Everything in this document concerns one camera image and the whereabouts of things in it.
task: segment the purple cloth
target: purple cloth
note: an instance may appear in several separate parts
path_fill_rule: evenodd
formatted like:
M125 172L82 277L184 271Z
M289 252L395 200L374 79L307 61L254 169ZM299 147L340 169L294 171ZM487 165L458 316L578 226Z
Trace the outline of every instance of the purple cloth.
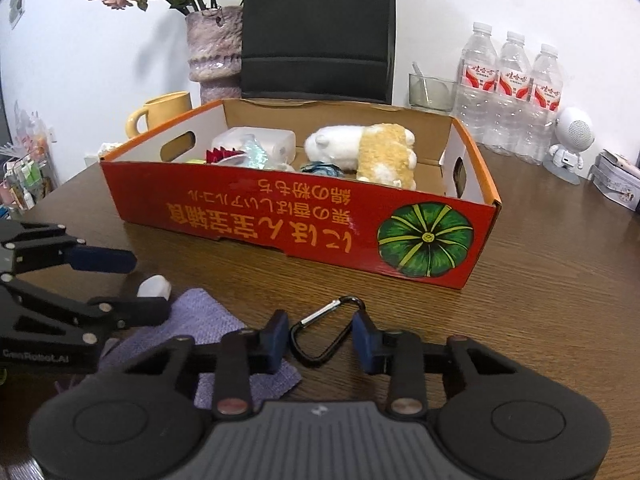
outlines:
M197 344L217 343L223 335L246 325L201 288L187 290L172 306L171 316L160 326L142 327L125 339L100 361L100 369L120 364L177 335L191 335ZM300 382L298 371L285 360L273 375L256 374L250 378L254 405L279 399ZM211 408L214 374L201 374L195 405Z

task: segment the wood grain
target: wood grain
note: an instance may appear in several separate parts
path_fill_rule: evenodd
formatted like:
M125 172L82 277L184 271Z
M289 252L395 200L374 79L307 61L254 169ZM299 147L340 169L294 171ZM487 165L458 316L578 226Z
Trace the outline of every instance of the wood grain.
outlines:
M466 333L594 400L613 434L598 480L640 478L640 216L591 184L571 186L543 168L482 154L504 208L462 291L123 224L97 166L39 203L29 218L61 222L90 244L131 249L141 272L161 272L177 292L202 287L250 326L261 326L276 308L299 320L355 294L381 328L411 328L433 342ZM63 267L25 276L78 300L131 289L136 279ZM305 348L321 351L350 315L346 308L313 325L302 339ZM298 368L303 381L291 399L385 395L387 381L359 372L350 345L321 370ZM0 388L0 465L26 453L26 423L53 394L51 382L12 376ZM441 404L437 378L428 386Z

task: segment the white and tan plush toy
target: white and tan plush toy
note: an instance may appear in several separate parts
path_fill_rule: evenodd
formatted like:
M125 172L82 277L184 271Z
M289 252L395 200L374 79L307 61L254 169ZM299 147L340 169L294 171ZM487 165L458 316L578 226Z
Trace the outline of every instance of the white and tan plush toy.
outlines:
M408 143L408 130L399 124L374 124L364 128L358 149L357 179L386 186L415 189L417 159Z
M413 146L415 137L409 130L398 126L396 132L403 131L406 146ZM335 164L343 171L358 169L360 139L367 126L326 126L307 137L305 153L309 160L319 160Z

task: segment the glass cup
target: glass cup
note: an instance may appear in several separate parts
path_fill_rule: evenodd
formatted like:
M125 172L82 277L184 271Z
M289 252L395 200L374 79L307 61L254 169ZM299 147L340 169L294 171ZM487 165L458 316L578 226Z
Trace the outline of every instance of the glass cup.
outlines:
M409 106L449 115L456 101L457 86L453 81L409 74Z

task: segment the bottle label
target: bottle label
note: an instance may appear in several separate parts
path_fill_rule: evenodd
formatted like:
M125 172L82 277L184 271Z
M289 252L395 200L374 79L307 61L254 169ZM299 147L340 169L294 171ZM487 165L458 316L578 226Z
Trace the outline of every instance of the bottle label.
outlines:
M531 88L531 102L534 106L555 112L560 105L560 93L561 91L548 84L534 82Z
M517 70L500 73L497 92L498 94L527 100L527 96L529 95L529 77L524 72L518 72Z
M493 92L497 73L498 71L495 68L488 65L465 63L464 72L462 73L462 85Z

